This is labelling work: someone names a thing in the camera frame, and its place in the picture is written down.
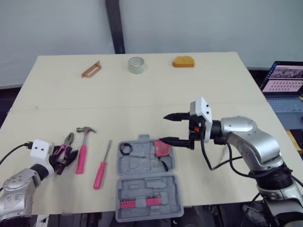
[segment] orange sponge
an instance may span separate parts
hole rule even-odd
[[[195,66],[195,60],[190,56],[178,56],[172,65],[176,68],[190,68]]]

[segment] tape roll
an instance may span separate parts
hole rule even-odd
[[[144,72],[144,59],[140,57],[133,57],[128,61],[128,70],[133,74],[140,74]]]

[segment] white wall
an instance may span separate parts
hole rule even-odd
[[[303,0],[122,0],[127,53],[236,51],[247,67],[303,61]]]
[[[105,0],[0,0],[0,88],[38,55],[114,53]]]

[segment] hammer head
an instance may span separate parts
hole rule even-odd
[[[96,133],[95,130],[93,130],[90,127],[83,127],[83,128],[77,128],[76,129],[77,132],[84,132],[84,133],[88,133],[89,131],[93,131],[94,133]]]

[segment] wooden bracket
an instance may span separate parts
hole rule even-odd
[[[82,77],[91,78],[93,75],[99,72],[100,69],[101,69],[100,61],[97,61],[95,64],[89,67],[84,73],[82,73]]]

